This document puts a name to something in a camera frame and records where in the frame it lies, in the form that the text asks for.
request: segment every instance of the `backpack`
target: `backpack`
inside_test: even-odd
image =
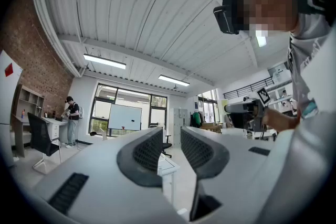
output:
[[[79,111],[78,111],[79,118],[83,119],[83,117],[84,117],[84,110],[83,110],[83,108],[81,106],[78,105],[78,107],[79,107]]]

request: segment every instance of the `whiteboard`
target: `whiteboard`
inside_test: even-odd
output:
[[[140,130],[142,108],[112,104],[108,128],[121,130]]]

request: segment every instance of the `window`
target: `window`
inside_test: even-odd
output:
[[[98,85],[96,90],[96,96],[106,98],[109,100],[114,100],[116,97],[117,89],[109,86]]]
[[[111,103],[96,101],[93,107],[92,116],[95,118],[108,119],[111,110]]]
[[[211,90],[198,95],[198,110],[204,111],[204,118],[206,122],[220,122],[217,104],[216,90]]]
[[[90,122],[91,125],[91,131],[90,132],[96,132],[97,134],[106,134],[107,131],[107,121],[99,121],[92,119]]]
[[[149,128],[152,123],[166,128],[167,97],[98,84],[91,109],[89,132],[99,135],[106,133],[108,136],[132,132],[108,128],[112,104],[141,108],[141,129]]]
[[[167,107],[167,98],[153,95],[152,97],[152,106],[159,106],[161,108]]]

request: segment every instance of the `desk drawer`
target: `desk drawer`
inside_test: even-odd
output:
[[[51,139],[55,139],[55,138],[58,138],[58,129],[52,131]]]

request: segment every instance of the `ceiling light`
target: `ceiling light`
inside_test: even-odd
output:
[[[121,90],[121,89],[119,89],[118,92],[124,92],[124,93],[130,93],[130,94],[135,94],[135,95],[140,95],[140,96],[146,96],[146,97],[148,97],[148,94],[145,94],[145,93],[132,92],[132,91]]]
[[[258,40],[259,47],[263,47],[267,44],[266,37],[257,37],[257,40]]]
[[[179,84],[179,85],[183,85],[183,86],[189,86],[190,85],[190,83],[184,82],[182,80],[173,79],[173,78],[170,78],[170,77],[167,77],[167,76],[164,76],[164,75],[160,75],[159,79],[169,81],[169,82],[172,82],[172,83],[176,83],[176,84]]]
[[[105,58],[101,58],[101,57],[93,56],[93,55],[89,55],[89,54],[84,54],[84,58],[88,61],[103,63],[104,65],[118,67],[118,68],[121,68],[121,69],[126,69],[126,64],[125,63],[116,62],[116,61],[112,61],[112,60],[109,60],[109,59],[105,59]]]

